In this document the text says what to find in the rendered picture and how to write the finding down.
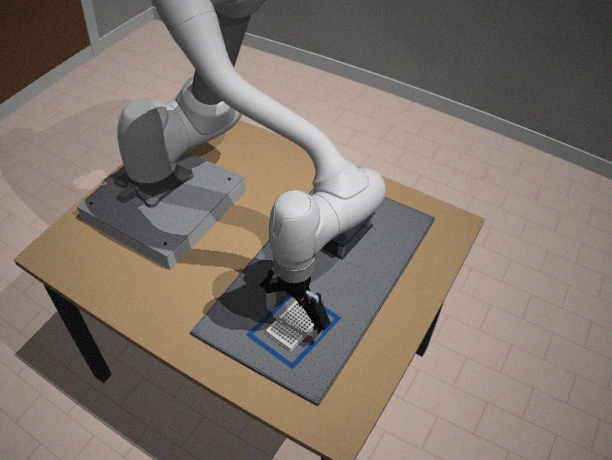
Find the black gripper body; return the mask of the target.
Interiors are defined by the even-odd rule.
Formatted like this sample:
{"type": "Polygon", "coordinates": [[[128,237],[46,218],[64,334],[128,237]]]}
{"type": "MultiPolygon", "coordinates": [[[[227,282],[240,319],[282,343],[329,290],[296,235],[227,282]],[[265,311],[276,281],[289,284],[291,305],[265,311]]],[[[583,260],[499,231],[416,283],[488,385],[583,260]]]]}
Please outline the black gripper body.
{"type": "Polygon", "coordinates": [[[311,276],[306,281],[301,282],[301,283],[287,283],[287,282],[283,281],[282,279],[280,279],[278,276],[277,276],[277,278],[278,278],[279,285],[284,290],[286,290],[287,294],[291,295],[291,292],[297,292],[297,294],[300,297],[300,299],[303,299],[303,298],[307,297],[306,291],[307,290],[310,291],[309,285],[310,285],[310,281],[311,281],[311,276]]]}

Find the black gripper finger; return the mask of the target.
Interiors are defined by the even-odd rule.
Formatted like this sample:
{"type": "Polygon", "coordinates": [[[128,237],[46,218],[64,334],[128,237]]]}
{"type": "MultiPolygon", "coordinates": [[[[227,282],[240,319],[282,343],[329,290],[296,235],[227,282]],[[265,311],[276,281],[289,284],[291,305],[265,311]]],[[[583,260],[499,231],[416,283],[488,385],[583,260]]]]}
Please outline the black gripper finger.
{"type": "Polygon", "coordinates": [[[265,289],[266,299],[267,299],[267,309],[268,310],[270,310],[276,304],[276,292],[278,290],[279,290],[279,292],[286,291],[286,290],[284,290],[283,288],[280,287],[278,282],[276,282],[276,283],[273,282],[272,284],[269,283],[274,277],[276,278],[277,275],[276,275],[276,273],[274,271],[274,267],[273,267],[273,268],[271,268],[268,271],[268,276],[259,284],[259,286],[261,288],[265,289]]]}
{"type": "Polygon", "coordinates": [[[322,330],[325,330],[331,322],[321,301],[320,293],[313,294],[308,290],[306,293],[307,297],[303,300],[300,299],[297,292],[291,292],[291,295],[296,299],[298,304],[304,308],[313,322],[313,341],[316,342],[321,337],[322,330]]]}

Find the blue rectangular tape outline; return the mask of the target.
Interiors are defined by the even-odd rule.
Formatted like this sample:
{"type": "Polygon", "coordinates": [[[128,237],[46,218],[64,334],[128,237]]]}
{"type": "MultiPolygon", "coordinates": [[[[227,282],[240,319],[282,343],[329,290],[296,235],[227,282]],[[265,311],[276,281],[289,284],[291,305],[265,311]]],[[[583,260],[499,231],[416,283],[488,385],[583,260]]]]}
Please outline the blue rectangular tape outline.
{"type": "Polygon", "coordinates": [[[327,314],[329,314],[330,316],[332,316],[334,319],[331,321],[331,324],[322,331],[322,336],[316,341],[316,342],[311,342],[311,344],[291,363],[290,361],[288,361],[286,358],[284,358],[282,355],[280,355],[279,353],[277,353],[275,350],[273,350],[271,347],[269,347],[267,344],[265,344],[264,342],[262,342],[260,339],[258,339],[256,336],[254,336],[253,334],[274,314],[276,313],[292,296],[287,295],[282,301],[280,301],[258,324],[256,324],[246,335],[251,338],[253,341],[255,341],[257,344],[259,344],[261,347],[263,347],[265,350],[267,350],[269,353],[271,353],[273,356],[275,356],[276,358],[278,358],[280,361],[282,361],[284,364],[286,364],[288,367],[290,367],[291,369],[293,369],[311,350],[312,348],[329,332],[329,330],[341,319],[340,316],[338,316],[337,314],[335,314],[334,312],[332,312],[331,310],[329,310],[328,308],[325,308],[327,314]]]}

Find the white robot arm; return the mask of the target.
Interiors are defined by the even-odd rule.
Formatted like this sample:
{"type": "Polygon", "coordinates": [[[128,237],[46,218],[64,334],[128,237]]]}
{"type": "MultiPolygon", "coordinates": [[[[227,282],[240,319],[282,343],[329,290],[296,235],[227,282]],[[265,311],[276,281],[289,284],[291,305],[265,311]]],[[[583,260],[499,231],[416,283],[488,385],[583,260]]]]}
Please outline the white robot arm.
{"type": "Polygon", "coordinates": [[[315,166],[313,195],[281,194],[269,220],[274,271],[285,282],[300,283],[313,274],[315,256],[330,240],[379,208],[386,186],[376,170],[344,159],[321,130],[235,70],[250,16],[265,1],[153,0],[195,73],[176,99],[165,104],[137,99],[122,110],[117,137],[127,172],[115,182],[124,188],[119,194],[124,202],[138,197],[156,207],[193,178],[176,160],[229,131],[245,115],[300,146],[315,166]]]}

